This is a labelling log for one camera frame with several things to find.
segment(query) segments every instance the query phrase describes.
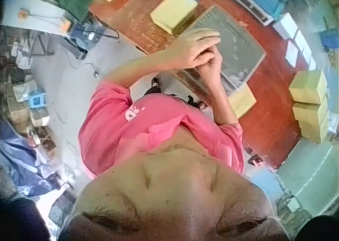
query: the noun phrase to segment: foot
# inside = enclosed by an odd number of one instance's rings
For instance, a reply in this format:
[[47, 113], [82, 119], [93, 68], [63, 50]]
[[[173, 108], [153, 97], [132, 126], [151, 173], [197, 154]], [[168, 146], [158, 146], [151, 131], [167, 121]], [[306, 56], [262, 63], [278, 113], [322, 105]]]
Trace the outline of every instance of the foot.
[[160, 82], [159, 82], [159, 79], [157, 77], [152, 78], [151, 86], [160, 88]]
[[204, 102], [198, 102], [199, 110], [204, 110], [207, 108], [207, 105]]

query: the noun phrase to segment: red wooden surface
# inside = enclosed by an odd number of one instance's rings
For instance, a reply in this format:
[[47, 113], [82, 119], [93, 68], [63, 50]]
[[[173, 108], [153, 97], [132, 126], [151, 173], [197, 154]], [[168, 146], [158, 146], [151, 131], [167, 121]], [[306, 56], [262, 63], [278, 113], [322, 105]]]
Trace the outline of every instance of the red wooden surface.
[[[174, 37], [155, 25], [149, 14], [162, 0], [95, 0], [90, 11], [101, 21], [130, 39], [146, 53], [164, 49]], [[285, 60], [288, 41], [282, 40], [271, 26], [264, 27], [234, 0], [201, 0], [195, 17], [218, 4], [236, 20], [248, 24], [247, 30], [267, 55], [248, 82], [257, 103], [240, 120], [244, 141], [277, 168], [286, 159], [300, 138], [294, 119], [293, 99], [288, 86], [298, 70], [308, 66], [299, 53], [297, 68]], [[188, 85], [201, 96], [197, 88]]]

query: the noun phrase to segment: blue plastic stool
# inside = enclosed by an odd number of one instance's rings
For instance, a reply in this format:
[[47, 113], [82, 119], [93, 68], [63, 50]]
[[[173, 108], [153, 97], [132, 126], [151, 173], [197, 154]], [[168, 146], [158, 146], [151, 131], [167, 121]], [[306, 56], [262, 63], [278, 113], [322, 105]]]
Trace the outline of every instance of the blue plastic stool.
[[42, 108], [46, 106], [46, 92], [43, 90], [34, 90], [28, 94], [28, 105], [31, 109]]

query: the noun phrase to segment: clasped hands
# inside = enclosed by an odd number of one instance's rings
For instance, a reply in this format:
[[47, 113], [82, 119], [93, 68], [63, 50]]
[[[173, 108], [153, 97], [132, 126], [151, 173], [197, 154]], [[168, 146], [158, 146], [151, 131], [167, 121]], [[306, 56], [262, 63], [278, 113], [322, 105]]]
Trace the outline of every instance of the clasped hands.
[[212, 88], [221, 83], [222, 56], [216, 45], [220, 33], [213, 29], [194, 29], [179, 36], [162, 51], [163, 69], [196, 68], [205, 84]]

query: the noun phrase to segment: blue tarp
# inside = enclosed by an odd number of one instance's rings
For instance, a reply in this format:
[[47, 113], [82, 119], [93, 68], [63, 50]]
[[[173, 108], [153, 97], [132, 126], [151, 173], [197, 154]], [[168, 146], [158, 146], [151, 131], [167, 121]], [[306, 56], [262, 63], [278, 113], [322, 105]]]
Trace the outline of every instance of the blue tarp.
[[0, 114], [0, 164], [8, 172], [18, 190], [27, 197], [44, 195], [59, 189], [56, 174], [44, 179], [35, 166], [35, 151], [18, 135]]

